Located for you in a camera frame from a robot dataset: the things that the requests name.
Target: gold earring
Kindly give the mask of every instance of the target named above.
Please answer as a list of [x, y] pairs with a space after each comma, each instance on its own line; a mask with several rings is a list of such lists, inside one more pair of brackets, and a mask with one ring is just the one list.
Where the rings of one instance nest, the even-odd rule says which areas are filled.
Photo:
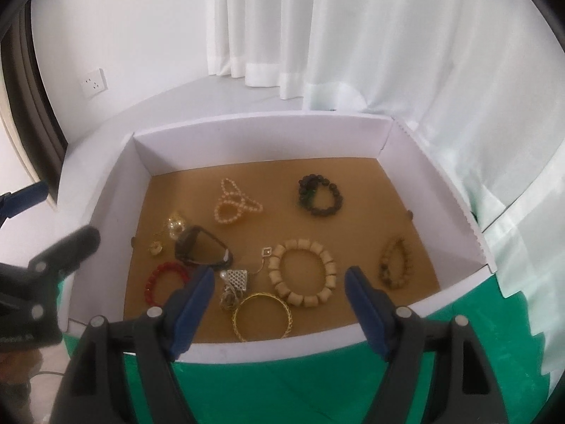
[[163, 251], [163, 244], [161, 243], [161, 241], [153, 241], [149, 245], [148, 250], [149, 250], [149, 253], [151, 253], [151, 255], [156, 257], [157, 255], [159, 255]]

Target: jewelry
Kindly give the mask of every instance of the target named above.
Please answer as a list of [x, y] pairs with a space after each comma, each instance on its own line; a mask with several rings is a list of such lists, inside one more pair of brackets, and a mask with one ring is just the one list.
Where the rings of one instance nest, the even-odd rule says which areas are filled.
[[287, 325], [286, 325], [286, 330], [285, 330], [284, 334], [281, 336], [281, 339], [286, 338], [288, 336], [288, 334], [290, 333], [290, 330], [292, 330], [292, 313], [290, 313], [290, 308], [288, 307], [288, 305], [283, 300], [281, 300], [280, 298], [276, 297], [275, 295], [273, 295], [271, 293], [253, 293], [253, 294], [249, 295], [247, 298], [245, 298], [241, 303], [239, 303], [239, 306], [236, 308], [236, 310], [234, 311], [233, 316], [232, 316], [233, 331], [235, 332], [237, 338], [241, 342], [247, 341], [243, 336], [241, 336], [241, 333], [239, 332], [239, 330], [237, 328], [237, 313], [239, 312], [239, 309], [241, 308], [241, 306], [243, 306], [245, 304], [245, 302], [249, 301], [252, 298], [259, 297], [259, 296], [265, 296], [267, 298], [272, 298], [273, 300], [276, 300], [276, 301], [278, 301], [279, 303], [282, 304], [282, 307], [286, 311]]
[[169, 230], [170, 238], [176, 241], [186, 229], [186, 221], [179, 213], [175, 212], [167, 219], [166, 227]]
[[155, 282], [157, 282], [159, 276], [161, 276], [165, 272], [177, 273], [183, 280], [183, 285], [185, 285], [190, 280], [186, 268], [180, 263], [168, 261], [166, 263], [163, 263], [162, 265], [157, 266], [157, 269], [151, 273], [149, 279], [147, 280], [147, 283], [145, 284], [145, 302], [149, 305], [149, 307], [161, 307], [160, 305], [155, 303], [155, 300], [153, 299], [153, 288], [155, 287]]
[[[402, 253], [404, 266], [400, 277], [393, 279], [393, 277], [391, 276], [391, 270], [389, 269], [389, 261], [391, 260], [392, 252], [396, 247], [400, 249], [400, 252]], [[402, 237], [397, 237], [390, 240], [386, 245], [385, 251], [382, 253], [381, 261], [379, 264], [380, 279], [387, 287], [396, 290], [398, 288], [404, 287], [410, 281], [413, 274], [414, 267], [412, 265], [412, 257], [408, 248], [408, 242]]]
[[[332, 192], [332, 196], [333, 196], [332, 207], [328, 207], [328, 208], [314, 207], [314, 196], [316, 195], [318, 184], [321, 184], [323, 187], [328, 187], [329, 190]], [[335, 215], [335, 213], [343, 205], [344, 197], [337, 189], [337, 185], [335, 183], [331, 183], [323, 175], [316, 175], [313, 173], [311, 173], [310, 175], [306, 175], [298, 182], [298, 186], [299, 186], [298, 195], [299, 195], [300, 205], [314, 216]]]
[[[298, 293], [291, 291], [280, 272], [280, 262], [283, 255], [288, 250], [308, 250], [319, 256], [324, 267], [326, 268], [326, 284], [324, 288], [315, 295], [302, 296]], [[331, 254], [328, 250], [324, 250], [324, 246], [319, 242], [310, 242], [309, 239], [291, 239], [284, 243], [284, 245], [276, 246], [269, 258], [269, 278], [271, 283], [275, 286], [276, 292], [286, 302], [294, 306], [304, 304], [304, 307], [315, 307], [318, 303], [325, 303], [332, 295], [332, 290], [335, 288], [335, 275], [337, 274], [337, 266], [335, 265]]]
[[[229, 225], [238, 221], [244, 215], [244, 212], [261, 213], [263, 211], [263, 205], [254, 201], [241, 191], [233, 180], [223, 178], [221, 181], [221, 190], [223, 194], [221, 198], [218, 199], [218, 203], [214, 208], [214, 219], [218, 223]], [[229, 218], [222, 218], [221, 209], [224, 206], [235, 207], [237, 212]]]
[[179, 234], [186, 229], [186, 220], [178, 212], [175, 212], [167, 219], [161, 230], [153, 234], [155, 240], [149, 244], [148, 252], [154, 257], [160, 255], [163, 251], [163, 242], [160, 238], [166, 229], [169, 231], [169, 237], [176, 241]]
[[220, 297], [220, 307], [226, 311], [232, 311], [239, 305], [239, 300], [247, 290], [248, 272], [246, 270], [224, 270], [220, 271], [220, 277], [224, 281], [224, 292]]
[[149, 245], [148, 250], [151, 255], [156, 257], [163, 251], [163, 244], [161, 243], [161, 241], [154, 241]]
[[[222, 260], [215, 263], [201, 263], [192, 258], [191, 253], [193, 252], [194, 245], [196, 244], [196, 238], [200, 233], [208, 236], [210, 239], [220, 245], [220, 247], [225, 249], [224, 258]], [[185, 265], [206, 265], [214, 269], [227, 268], [233, 262], [233, 255], [226, 244], [219, 240], [216, 236], [214, 236], [210, 231], [196, 225], [184, 230], [179, 236], [174, 245], [174, 257], [177, 260], [182, 261]]]

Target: brown cardboard floor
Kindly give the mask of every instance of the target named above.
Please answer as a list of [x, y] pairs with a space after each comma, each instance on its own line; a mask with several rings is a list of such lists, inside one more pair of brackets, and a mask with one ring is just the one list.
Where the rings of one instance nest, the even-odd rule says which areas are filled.
[[[336, 215], [315, 218], [298, 207], [298, 181], [319, 173], [337, 184], [344, 204]], [[233, 179], [239, 188], [264, 205], [260, 214], [246, 213], [231, 225], [214, 221], [213, 211], [221, 196], [220, 180]], [[318, 189], [316, 204], [328, 200], [326, 188]], [[357, 320], [345, 297], [343, 276], [352, 265], [361, 266], [371, 283], [383, 288], [377, 265], [388, 240], [400, 235], [408, 240], [415, 272], [404, 288], [387, 290], [395, 304], [408, 305], [440, 290], [432, 264], [409, 220], [394, 186], [375, 159], [332, 158], [224, 165], [153, 177], [139, 218], [125, 296], [124, 318], [139, 316], [148, 307], [143, 291], [152, 270], [174, 259], [174, 242], [162, 235], [163, 253], [152, 257], [148, 246], [171, 213], [178, 211], [190, 224], [208, 229], [232, 250], [233, 269], [255, 271], [261, 265], [261, 249], [287, 239], [310, 239], [322, 243], [338, 265], [337, 288], [327, 303], [315, 308], [291, 306], [293, 329], [290, 336], [305, 335], [343, 327]], [[324, 269], [313, 254], [287, 253], [282, 275], [290, 289], [315, 294], [324, 285]], [[392, 271], [400, 270], [400, 256], [392, 260]], [[155, 300], [166, 301], [179, 288], [180, 279], [163, 275], [155, 286]], [[250, 293], [275, 293], [266, 266], [251, 276]], [[219, 306], [222, 284], [216, 276], [215, 295], [196, 333], [195, 342], [237, 341], [231, 313]], [[276, 301], [254, 299], [238, 315], [242, 335], [250, 340], [278, 338], [285, 329], [286, 315]]]

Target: wooden bead bracelet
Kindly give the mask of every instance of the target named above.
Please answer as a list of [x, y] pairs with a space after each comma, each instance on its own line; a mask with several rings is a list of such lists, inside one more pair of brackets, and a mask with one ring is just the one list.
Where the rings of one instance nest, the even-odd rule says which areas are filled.
[[[332, 207], [328, 207], [328, 208], [314, 207], [313, 204], [314, 196], [316, 195], [318, 184], [321, 184], [323, 187], [328, 187], [329, 190], [332, 192], [332, 196], [333, 196]], [[316, 175], [314, 173], [304, 176], [298, 182], [298, 195], [299, 195], [300, 205], [314, 216], [334, 215], [341, 208], [344, 202], [344, 198], [341, 195], [340, 191], [337, 189], [337, 185], [335, 183], [331, 183], [323, 175]]]
[[[309, 252], [317, 255], [324, 267], [326, 268], [326, 284], [324, 288], [315, 295], [303, 296], [294, 293], [288, 288], [284, 282], [280, 271], [280, 262], [283, 255], [288, 250], [308, 250]], [[284, 245], [276, 246], [270, 255], [269, 264], [269, 278], [271, 283], [275, 286], [276, 292], [282, 299], [293, 306], [304, 305], [304, 307], [315, 307], [319, 303], [325, 303], [332, 295], [332, 290], [335, 288], [335, 275], [337, 274], [337, 266], [335, 265], [332, 256], [324, 246], [319, 242], [310, 242], [309, 239], [291, 239], [286, 241]]]
[[[395, 248], [400, 250], [403, 259], [402, 274], [396, 279], [391, 276], [391, 269], [389, 268], [389, 262]], [[414, 274], [414, 267], [412, 265], [412, 256], [408, 249], [407, 241], [402, 237], [396, 237], [390, 240], [382, 253], [381, 261], [379, 263], [380, 279], [387, 287], [395, 290], [404, 287], [412, 278], [412, 274]]]
[[288, 336], [288, 334], [290, 333], [290, 330], [292, 330], [292, 313], [290, 312], [290, 308], [288, 307], [288, 305], [283, 300], [281, 300], [279, 297], [277, 297], [277, 296], [275, 296], [271, 293], [263, 293], [263, 292], [253, 293], [253, 294], [249, 295], [247, 298], [245, 298], [241, 303], [239, 303], [239, 306], [236, 308], [236, 310], [234, 311], [233, 316], [232, 316], [233, 331], [236, 334], [237, 339], [239, 339], [239, 341], [241, 341], [241, 342], [245, 342], [247, 340], [243, 336], [241, 336], [241, 333], [239, 332], [239, 329], [237, 328], [237, 314], [239, 313], [241, 306], [243, 306], [247, 301], [249, 301], [252, 298], [256, 298], [256, 297], [260, 297], [260, 296], [272, 298], [273, 300], [278, 301], [279, 303], [282, 304], [282, 307], [286, 311], [286, 319], [287, 319], [286, 330], [285, 330], [284, 334], [281, 336], [281, 339], [286, 338]]
[[155, 283], [157, 282], [157, 279], [159, 279], [159, 276], [163, 275], [163, 273], [165, 272], [177, 273], [183, 280], [183, 285], [185, 285], [190, 280], [186, 268], [180, 263], [168, 261], [166, 263], [163, 263], [162, 265], [157, 266], [157, 269], [151, 273], [149, 279], [147, 280], [147, 283], [145, 284], [145, 302], [149, 305], [149, 307], [160, 307], [160, 305], [158, 305], [153, 299], [153, 289], [155, 288]]

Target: gold bangle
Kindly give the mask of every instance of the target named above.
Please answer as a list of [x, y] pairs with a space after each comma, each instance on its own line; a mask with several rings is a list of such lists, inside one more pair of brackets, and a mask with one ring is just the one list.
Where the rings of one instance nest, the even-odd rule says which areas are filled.
[[[288, 250], [307, 250], [318, 256], [326, 269], [326, 284], [324, 288], [315, 295], [303, 296], [291, 291], [280, 271], [280, 263], [283, 255]], [[281, 298], [285, 298], [288, 304], [293, 306], [316, 307], [320, 303], [325, 303], [332, 295], [335, 288], [337, 278], [337, 266], [333, 261], [333, 257], [324, 249], [319, 242], [311, 242], [309, 239], [290, 239], [284, 244], [280, 244], [272, 250], [269, 258], [269, 279], [275, 286], [275, 291]]]
[[288, 334], [290, 333], [290, 330], [292, 329], [292, 313], [290, 312], [290, 308], [288, 307], [288, 305], [281, 300], [278, 296], [273, 295], [272, 293], [253, 293], [251, 295], [249, 295], [248, 297], [246, 297], [245, 299], [243, 299], [243, 301], [241, 301], [241, 303], [239, 303], [239, 306], [236, 308], [236, 310], [233, 313], [232, 316], [232, 325], [233, 325], [233, 331], [235, 332], [237, 338], [239, 339], [239, 341], [241, 342], [246, 342], [247, 340], [241, 336], [241, 333], [239, 332], [239, 330], [237, 329], [237, 313], [239, 312], [239, 308], [241, 308], [241, 306], [243, 306], [245, 304], [246, 301], [249, 301], [252, 298], [258, 297], [258, 296], [266, 296], [268, 298], [272, 298], [273, 300], [278, 301], [279, 303], [282, 304], [282, 307], [284, 308], [284, 310], [286, 311], [286, 318], [288, 320], [288, 325], [286, 326], [286, 331], [284, 332], [284, 334], [281, 336], [281, 339], [286, 338], [288, 336]]

